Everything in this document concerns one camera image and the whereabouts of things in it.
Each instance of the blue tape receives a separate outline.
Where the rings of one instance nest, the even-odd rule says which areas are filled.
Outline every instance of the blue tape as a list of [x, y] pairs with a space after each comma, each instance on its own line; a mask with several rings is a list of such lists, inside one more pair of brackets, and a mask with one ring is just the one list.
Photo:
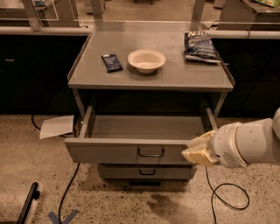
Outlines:
[[[62, 221], [62, 224], [69, 224], [70, 221], [73, 220], [73, 218], [79, 213], [78, 210], [73, 210], [66, 218], [65, 220]], [[59, 218], [56, 216], [56, 214], [54, 212], [50, 212], [48, 215], [47, 215], [52, 224], [60, 224], [60, 221], [59, 221]]]

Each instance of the chip bag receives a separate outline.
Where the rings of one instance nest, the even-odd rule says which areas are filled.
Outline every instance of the chip bag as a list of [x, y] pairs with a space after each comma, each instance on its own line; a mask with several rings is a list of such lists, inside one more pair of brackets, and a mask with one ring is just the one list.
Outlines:
[[185, 33], [185, 58], [207, 63], [220, 62], [210, 35], [203, 31]]

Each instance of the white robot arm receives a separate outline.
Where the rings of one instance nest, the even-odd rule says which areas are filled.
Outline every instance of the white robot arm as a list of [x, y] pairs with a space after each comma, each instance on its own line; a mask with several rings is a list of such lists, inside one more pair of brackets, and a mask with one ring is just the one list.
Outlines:
[[235, 122], [207, 132], [191, 140], [182, 155], [189, 162], [205, 166], [280, 165], [280, 108], [273, 119]]

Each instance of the drawer handle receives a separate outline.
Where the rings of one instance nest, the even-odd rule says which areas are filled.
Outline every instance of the drawer handle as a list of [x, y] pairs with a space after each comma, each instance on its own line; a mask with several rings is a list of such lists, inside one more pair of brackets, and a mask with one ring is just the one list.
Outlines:
[[15, 60], [14, 59], [5, 59], [5, 62], [8, 64], [13, 64], [13, 63], [15, 63]]
[[142, 157], [142, 158], [161, 158], [162, 156], [165, 155], [165, 149], [161, 150], [161, 154], [142, 154], [140, 152], [140, 148], [138, 148], [137, 154], [139, 157]]
[[156, 170], [153, 169], [152, 172], [142, 172], [141, 169], [139, 169], [139, 174], [140, 174], [140, 175], [146, 175], [146, 176], [152, 176], [152, 175], [155, 175], [155, 174], [156, 174]]

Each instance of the paper on floor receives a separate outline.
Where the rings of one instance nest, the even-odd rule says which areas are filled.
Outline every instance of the paper on floor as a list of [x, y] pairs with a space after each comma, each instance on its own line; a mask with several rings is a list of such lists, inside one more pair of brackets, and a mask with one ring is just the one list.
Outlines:
[[73, 126], [73, 115], [64, 115], [44, 120], [41, 127], [40, 139], [72, 133]]

